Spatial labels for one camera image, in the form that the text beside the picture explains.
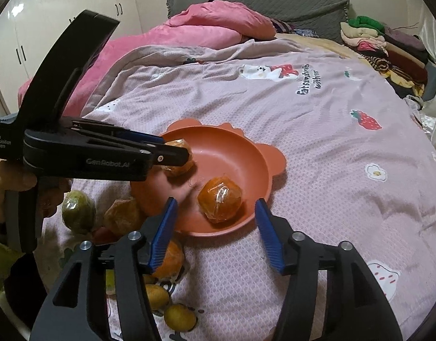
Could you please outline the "person's left hand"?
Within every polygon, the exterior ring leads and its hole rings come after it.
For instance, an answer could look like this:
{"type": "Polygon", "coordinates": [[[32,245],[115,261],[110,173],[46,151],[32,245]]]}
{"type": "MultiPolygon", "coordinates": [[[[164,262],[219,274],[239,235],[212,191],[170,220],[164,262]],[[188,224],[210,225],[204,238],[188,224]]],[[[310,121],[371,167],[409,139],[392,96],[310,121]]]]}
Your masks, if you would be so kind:
{"type": "MultiPolygon", "coordinates": [[[[4,200],[6,191],[24,192],[35,187],[37,179],[34,174],[25,171],[21,166],[11,165],[0,159],[0,223],[5,221],[4,200]]],[[[38,196],[37,206],[43,217],[52,217],[57,207],[63,202],[64,194],[72,187],[71,179],[59,179],[45,188],[38,196]]]]}

